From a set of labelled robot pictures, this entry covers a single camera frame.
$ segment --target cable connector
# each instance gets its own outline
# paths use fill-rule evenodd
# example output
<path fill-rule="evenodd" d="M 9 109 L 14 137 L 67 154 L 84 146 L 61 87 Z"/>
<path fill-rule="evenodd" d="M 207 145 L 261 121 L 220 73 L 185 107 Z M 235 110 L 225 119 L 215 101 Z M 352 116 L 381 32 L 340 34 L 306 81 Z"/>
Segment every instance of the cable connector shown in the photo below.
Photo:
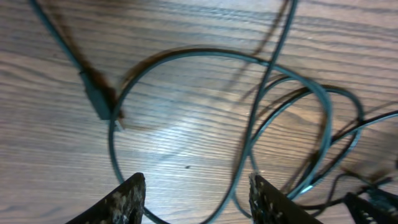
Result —
<path fill-rule="evenodd" d="M 79 73 L 79 76 L 83 80 L 84 86 L 86 88 L 87 98 L 98 114 L 98 117 L 101 120 L 107 121 L 109 124 L 113 108 L 111 93 L 107 94 L 107 92 L 110 92 L 109 89 L 99 85 L 99 83 L 94 80 L 91 73 L 82 71 Z M 123 130 L 123 126 L 121 125 L 119 119 L 115 121 L 115 130 Z"/>

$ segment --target wooden table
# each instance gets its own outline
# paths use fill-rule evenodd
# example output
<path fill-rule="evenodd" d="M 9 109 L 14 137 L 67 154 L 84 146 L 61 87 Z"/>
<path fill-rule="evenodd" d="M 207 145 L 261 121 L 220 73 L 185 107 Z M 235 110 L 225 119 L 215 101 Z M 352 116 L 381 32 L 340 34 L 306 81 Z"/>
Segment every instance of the wooden table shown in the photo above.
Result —
<path fill-rule="evenodd" d="M 285 5 L 276 0 L 40 3 L 70 45 L 118 92 L 131 68 L 169 49 L 211 45 L 269 58 L 281 31 L 281 24 L 273 24 Z M 367 118 L 397 110 L 397 21 L 396 0 L 300 1 L 278 63 L 352 91 Z M 86 99 L 78 71 L 26 0 L 0 2 L 0 34 L 0 223 L 65 223 L 118 184 L 107 152 L 107 125 Z M 146 205 L 160 218 L 198 223 L 219 204 L 263 71 L 225 58 L 181 59 L 156 68 L 128 96 L 126 130 L 116 134 L 118 159 L 126 176 L 145 174 Z M 275 88 L 261 109 L 300 87 L 289 82 Z M 354 119 L 355 109 L 342 96 L 332 98 L 338 130 Z M 255 155 L 273 185 L 282 187 L 317 149 L 321 120 L 318 101 L 308 96 L 260 138 Z M 394 170 L 397 122 L 366 128 L 340 167 L 367 177 Z M 325 162 L 345 142 L 331 148 Z M 247 165 L 238 187 L 246 209 L 250 172 Z M 339 173 L 298 202 L 324 201 Z M 360 185 L 342 181 L 336 196 Z M 328 209 L 320 220 L 352 223 L 344 205 Z M 217 220 L 250 222 L 232 203 Z"/>

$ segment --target tangled cables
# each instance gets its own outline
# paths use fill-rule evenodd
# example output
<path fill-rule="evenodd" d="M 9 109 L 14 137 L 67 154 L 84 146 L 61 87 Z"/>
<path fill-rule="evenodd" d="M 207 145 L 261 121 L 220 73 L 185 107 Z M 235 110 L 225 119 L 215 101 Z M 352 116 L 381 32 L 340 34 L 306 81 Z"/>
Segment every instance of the tangled cables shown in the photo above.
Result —
<path fill-rule="evenodd" d="M 41 18 L 42 22 L 46 25 L 47 29 L 52 33 L 52 35 L 55 37 L 55 40 L 63 47 L 63 50 L 66 52 L 66 54 L 73 60 L 75 64 L 77 64 L 77 67 L 81 72 L 84 72 L 84 67 L 80 65 L 79 61 L 76 59 L 72 51 L 67 47 L 66 43 L 62 40 L 61 36 L 58 34 L 54 26 L 51 24 L 51 22 L 48 20 L 48 18 L 45 16 L 43 11 L 41 10 L 40 6 L 37 4 L 35 0 L 30 0 L 32 7 L 34 8 L 35 12 L 37 15 Z M 126 96 L 129 94 L 131 89 L 134 87 L 135 84 L 138 83 L 138 81 L 147 73 L 149 73 L 152 69 L 155 67 L 169 62 L 171 60 L 175 60 L 178 58 L 185 58 L 185 57 L 198 57 L 198 56 L 218 56 L 218 57 L 228 57 L 228 58 L 235 58 L 238 60 L 243 60 L 245 62 L 249 63 L 256 63 L 258 65 L 262 65 L 266 67 L 266 71 L 264 73 L 264 76 L 262 77 L 261 83 L 259 84 L 259 88 L 257 91 L 257 95 L 255 97 L 255 100 L 252 104 L 252 109 L 249 115 L 249 121 L 248 125 L 246 128 L 246 134 L 244 135 L 244 143 L 243 143 L 243 150 L 240 156 L 239 163 L 237 165 L 237 168 L 235 169 L 235 172 L 233 174 L 233 178 L 231 180 L 231 183 L 225 193 L 225 196 L 221 200 L 221 203 L 218 205 L 216 210 L 203 222 L 202 224 L 205 223 L 211 223 L 214 220 L 218 218 L 218 216 L 221 214 L 221 212 L 224 210 L 224 208 L 227 206 L 228 202 L 232 199 L 234 203 L 236 204 L 237 208 L 248 218 L 250 218 L 250 214 L 245 212 L 239 205 L 237 199 L 236 199 L 236 194 L 235 194 L 235 189 L 238 185 L 239 179 L 241 177 L 242 171 L 244 164 L 246 162 L 247 157 L 250 158 L 252 168 L 254 170 L 257 170 L 257 164 L 255 161 L 255 158 L 253 156 L 252 148 L 255 145 L 256 141 L 259 139 L 260 135 L 267 129 L 267 127 L 271 124 L 271 122 L 278 117 L 283 111 L 285 111 L 289 106 L 294 104 L 297 100 L 309 95 L 309 94 L 315 94 L 319 100 L 319 102 L 322 105 L 323 112 L 325 114 L 325 125 L 324 125 L 324 130 L 322 131 L 322 136 L 320 138 L 320 144 L 319 144 L 319 150 L 315 155 L 315 158 L 312 159 L 312 161 L 309 163 L 309 165 L 306 167 L 305 171 L 303 172 L 301 178 L 299 178 L 298 183 L 295 185 L 295 187 L 287 194 L 287 197 L 291 200 L 299 196 L 300 194 L 304 194 L 306 191 L 311 189 L 312 187 L 315 187 L 318 185 L 326 175 L 328 175 L 336 166 L 339 165 L 339 163 L 351 152 L 355 145 L 357 145 L 360 136 L 361 136 L 361 131 L 364 127 L 369 126 L 371 124 L 374 124 L 376 122 L 383 121 L 388 118 L 392 118 L 395 116 L 398 116 L 398 111 L 393 111 L 390 113 L 386 113 L 380 116 L 377 116 L 375 118 L 371 118 L 368 120 L 364 120 L 364 110 L 361 102 L 355 97 L 352 93 L 349 91 L 346 91 L 341 88 L 336 88 L 333 86 L 326 86 L 326 85 L 320 85 L 317 82 L 305 78 L 289 69 L 286 69 L 284 67 L 278 66 L 276 64 L 278 56 L 280 54 L 280 51 L 282 50 L 284 46 L 284 42 L 287 38 L 287 34 L 289 32 L 290 26 L 292 25 L 293 19 L 294 19 L 294 14 L 297 8 L 297 2 L 298 0 L 291 0 L 290 1 L 290 9 L 289 9 L 289 15 L 287 16 L 287 20 L 285 22 L 284 29 L 282 31 L 282 35 L 280 36 L 279 42 L 274 50 L 274 53 L 272 54 L 271 60 L 266 61 L 261 58 L 257 58 L 254 56 L 246 55 L 241 52 L 236 52 L 232 50 L 221 50 L 221 49 L 185 49 L 185 50 L 178 50 L 178 51 L 173 51 L 167 54 L 164 54 L 160 57 L 158 57 L 155 61 L 152 63 L 148 63 L 145 65 L 145 67 L 142 67 L 138 72 L 137 75 L 129 81 L 129 83 L 126 85 L 126 87 L 123 89 L 121 92 L 119 99 L 116 103 L 116 105 L 112 108 L 111 110 L 111 116 L 109 118 L 109 132 L 108 132 L 108 146 L 109 146 L 109 155 L 111 158 L 111 163 L 113 165 L 114 172 L 116 174 L 116 177 L 118 178 L 119 182 L 122 183 L 124 182 L 123 175 L 121 173 L 121 170 L 118 166 L 118 161 L 116 159 L 116 152 L 115 152 L 115 147 L 114 147 L 114 131 L 115 131 L 115 122 L 120 114 L 120 110 L 123 104 L 123 101 L 125 100 Z M 268 84 L 269 77 L 271 75 L 271 71 L 276 70 L 282 74 L 284 74 L 284 77 L 281 79 L 278 79 L 270 84 Z M 296 95 L 282 103 L 276 110 L 274 110 L 260 125 L 260 127 L 257 130 L 253 130 L 254 123 L 256 121 L 256 115 L 257 115 L 257 109 L 259 107 L 260 101 L 266 96 L 267 92 L 274 88 L 275 86 L 288 82 L 291 80 L 297 80 L 301 82 L 305 88 L 302 88 L 297 92 Z M 329 93 L 337 93 L 339 95 L 345 96 L 348 99 L 350 99 L 354 106 L 356 107 L 357 111 L 357 125 L 347 131 L 342 132 L 341 134 L 337 136 L 332 136 L 332 102 L 330 100 Z M 318 171 L 319 166 L 324 159 L 325 155 L 327 154 L 329 148 L 334 145 L 336 142 L 339 140 L 349 137 L 350 136 L 350 141 L 349 143 L 345 146 L 345 148 L 321 171 Z M 319 215 L 322 211 L 327 206 L 334 205 L 336 203 L 341 202 L 341 200 L 335 200 L 331 201 L 331 197 L 328 199 L 328 201 L 325 204 L 321 205 L 314 205 L 314 206 L 302 206 L 302 208 L 307 209 L 307 210 L 318 210 L 318 212 L 315 212 L 313 216 Z M 158 224 L 164 224 L 167 223 L 163 220 L 161 220 L 159 217 L 154 215 L 152 212 L 150 212 L 147 208 L 145 208 L 144 214 L 151 219 L 154 223 Z"/>

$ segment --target wood grain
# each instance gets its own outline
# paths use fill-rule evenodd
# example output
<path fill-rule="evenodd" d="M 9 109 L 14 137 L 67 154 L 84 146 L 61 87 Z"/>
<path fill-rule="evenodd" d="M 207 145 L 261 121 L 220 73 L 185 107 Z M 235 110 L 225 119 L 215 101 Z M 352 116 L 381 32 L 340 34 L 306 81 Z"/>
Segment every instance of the wood grain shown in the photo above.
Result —
<path fill-rule="evenodd" d="M 82 59 L 117 91 L 134 66 L 165 50 L 212 45 L 268 58 L 282 27 L 273 25 L 285 4 L 276 0 L 40 3 Z M 397 110 L 397 19 L 395 0 L 301 0 L 279 64 L 352 91 L 370 111 L 368 118 Z M 0 223 L 65 223 L 117 186 L 107 152 L 106 124 L 98 121 L 78 71 L 27 1 L 0 2 L 0 34 Z M 123 106 L 127 130 L 116 135 L 118 159 L 125 176 L 144 173 L 146 205 L 160 218 L 198 223 L 219 204 L 263 71 L 225 58 L 181 59 L 156 68 L 128 96 Z M 300 87 L 297 82 L 278 86 L 263 100 L 262 110 Z M 337 131 L 356 112 L 342 96 L 332 98 Z M 267 180 L 282 187 L 291 178 L 316 150 L 321 120 L 320 105 L 308 96 L 274 121 L 254 149 Z M 341 167 L 366 176 L 393 170 L 397 124 L 390 119 L 367 128 Z M 325 162 L 345 142 L 333 146 Z M 247 165 L 238 187 L 246 209 L 250 172 Z M 336 170 L 298 201 L 322 202 L 340 172 Z M 347 179 L 337 196 L 359 186 Z M 396 185 L 386 189 L 396 192 Z M 344 206 L 330 208 L 320 220 L 352 223 Z M 250 220 L 231 203 L 217 223 Z"/>

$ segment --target black cable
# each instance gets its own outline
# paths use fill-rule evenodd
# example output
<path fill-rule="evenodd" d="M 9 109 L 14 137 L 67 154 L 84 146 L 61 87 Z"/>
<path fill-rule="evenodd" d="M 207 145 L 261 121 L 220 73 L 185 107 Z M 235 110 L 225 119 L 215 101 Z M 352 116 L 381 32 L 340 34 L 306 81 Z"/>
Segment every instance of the black cable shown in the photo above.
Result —
<path fill-rule="evenodd" d="M 118 115 L 121 110 L 121 106 L 123 104 L 123 101 L 126 99 L 126 96 L 129 94 L 131 89 L 135 84 L 138 83 L 138 81 L 147 73 L 149 73 L 152 69 L 155 67 L 169 62 L 171 60 L 176 60 L 178 58 L 185 58 L 185 57 L 198 57 L 198 56 L 218 56 L 218 57 L 228 57 L 228 58 L 235 58 L 238 60 L 244 60 L 249 63 L 256 63 L 258 65 L 262 65 L 264 67 L 267 67 L 266 72 L 264 73 L 264 76 L 262 78 L 262 81 L 259 85 L 259 89 L 257 91 L 256 98 L 253 102 L 252 105 L 252 110 L 250 113 L 248 125 L 246 128 L 246 134 L 244 138 L 244 144 L 243 144 L 243 150 L 241 153 L 241 157 L 239 160 L 239 164 L 234 171 L 233 178 L 231 180 L 231 184 L 222 199 L 221 203 L 218 205 L 217 209 L 202 223 L 211 223 L 212 221 L 216 220 L 217 217 L 221 214 L 221 212 L 224 210 L 225 206 L 227 206 L 228 202 L 230 199 L 233 199 L 234 203 L 236 204 L 237 208 L 247 217 L 251 217 L 250 214 L 245 212 L 239 205 L 238 200 L 236 199 L 235 195 L 235 189 L 238 185 L 239 178 L 241 177 L 244 163 L 246 161 L 247 157 L 250 157 L 251 164 L 253 169 L 257 169 L 257 164 L 254 159 L 253 151 L 252 148 L 255 145 L 256 141 L 259 139 L 260 135 L 266 130 L 268 125 L 271 124 L 271 122 L 278 117 L 286 108 L 291 106 L 293 103 L 295 103 L 297 100 L 303 98 L 304 96 L 307 96 L 309 94 L 315 94 L 324 111 L 325 114 L 325 125 L 324 125 L 324 130 L 322 131 L 322 136 L 321 136 L 321 141 L 320 141 L 320 146 L 319 150 L 315 156 L 315 158 L 310 162 L 310 164 L 307 166 L 305 169 L 304 175 L 299 178 L 299 182 L 297 185 L 287 194 L 288 198 L 294 199 L 297 196 L 304 194 L 308 190 L 310 190 L 312 187 L 316 186 L 319 184 L 327 174 L 329 174 L 338 164 L 347 156 L 347 154 L 355 147 L 355 145 L 358 143 L 361 135 L 361 130 L 371 124 L 374 124 L 376 122 L 392 118 L 395 116 L 398 116 L 398 111 L 393 111 L 384 115 L 377 116 L 375 118 L 369 119 L 369 120 L 364 120 L 364 110 L 362 107 L 362 104 L 360 101 L 355 97 L 352 93 L 343 90 L 341 88 L 336 88 L 333 86 L 321 86 L 315 81 L 312 81 L 310 79 L 307 79 L 305 77 L 300 76 L 299 74 L 288 70 L 284 67 L 276 65 L 277 58 L 280 54 L 280 51 L 282 50 L 282 47 L 284 45 L 284 42 L 287 38 L 287 34 L 289 32 L 289 28 L 292 24 L 295 10 L 297 7 L 297 1 L 298 0 L 291 0 L 290 3 L 290 12 L 287 17 L 287 20 L 285 22 L 285 27 L 282 31 L 282 35 L 279 39 L 279 42 L 277 44 L 277 47 L 275 48 L 274 53 L 272 54 L 272 58 L 270 62 L 265 61 L 261 58 L 257 58 L 251 55 L 246 55 L 241 52 L 236 52 L 232 50 L 222 50 L 222 49 L 185 49 L 185 50 L 176 50 L 174 52 L 169 52 L 166 54 L 163 54 L 159 56 L 156 60 L 154 60 L 151 63 L 147 63 L 145 67 L 142 67 L 138 72 L 137 75 L 126 85 L 124 90 L 121 92 L 119 96 L 119 100 L 116 103 L 115 107 L 113 108 L 111 119 L 109 121 L 109 132 L 108 132 L 108 146 L 109 146 L 109 155 L 111 158 L 111 163 L 115 172 L 115 175 L 117 179 L 119 180 L 120 183 L 124 181 L 123 175 L 120 171 L 118 161 L 116 159 L 116 152 L 114 148 L 114 131 L 115 131 L 115 121 L 118 118 Z M 40 6 L 36 4 L 32 4 L 35 11 L 41 11 Z M 62 40 L 60 35 L 57 35 L 56 30 L 53 28 L 47 17 L 44 15 L 44 13 L 41 15 L 38 13 L 39 17 L 47 27 L 47 29 L 52 33 L 54 38 L 57 40 L 57 42 L 62 46 L 63 50 L 66 52 L 67 55 L 73 55 L 73 53 L 70 51 L 68 47 L 65 47 L 66 44 L 64 44 L 64 41 Z M 269 76 L 271 74 L 271 71 L 277 70 L 280 73 L 283 73 L 286 77 L 281 78 L 279 80 L 274 81 L 273 83 L 269 84 L 266 86 L 267 81 L 269 79 Z M 266 95 L 266 93 L 274 88 L 276 85 L 279 85 L 281 83 L 290 81 L 290 80 L 297 80 L 300 81 L 305 88 L 302 88 L 300 91 L 296 93 L 292 98 L 287 100 L 286 102 L 282 103 L 275 111 L 273 111 L 268 118 L 260 125 L 258 130 L 253 134 L 253 126 L 256 121 L 256 115 L 257 115 L 257 109 L 259 106 L 260 101 L 263 99 L 263 97 Z M 343 95 L 347 98 L 349 98 L 355 108 L 357 109 L 357 122 L 358 125 L 355 127 L 349 129 L 348 131 L 343 132 L 342 134 L 338 136 L 332 136 L 332 102 L 330 100 L 330 96 L 328 92 L 331 93 L 337 93 L 339 95 Z M 328 152 L 328 149 L 330 148 L 331 145 L 336 143 L 337 141 L 352 135 L 351 140 L 349 144 L 320 172 L 317 173 L 317 170 L 325 157 L 326 153 Z M 328 201 L 325 204 L 321 205 L 314 205 L 314 206 L 302 206 L 304 209 L 316 209 L 316 210 L 324 210 L 326 207 L 333 205 L 335 203 L 339 202 L 338 200 L 332 201 L 331 197 L 328 198 Z M 155 223 L 167 223 L 163 220 L 161 220 L 159 217 L 155 216 L 152 212 L 150 212 L 147 208 L 144 209 L 145 215 L 151 219 Z"/>
<path fill-rule="evenodd" d="M 363 177 L 361 177 L 361 176 L 359 176 L 357 174 L 340 174 L 340 175 L 337 175 L 337 177 L 333 181 L 333 185 L 331 187 L 331 190 L 329 192 L 329 195 L 328 195 L 328 198 L 327 198 L 326 202 L 323 204 L 321 209 L 319 209 L 315 213 L 311 214 L 312 217 L 319 216 L 320 214 L 322 214 L 330 206 L 330 204 L 332 203 L 331 199 L 333 198 L 333 195 L 335 194 L 337 183 L 342 177 L 354 177 L 354 178 L 357 178 L 358 180 L 364 182 L 366 185 L 368 185 L 370 187 L 375 187 L 372 183 L 368 182 L 366 179 L 364 179 Z"/>

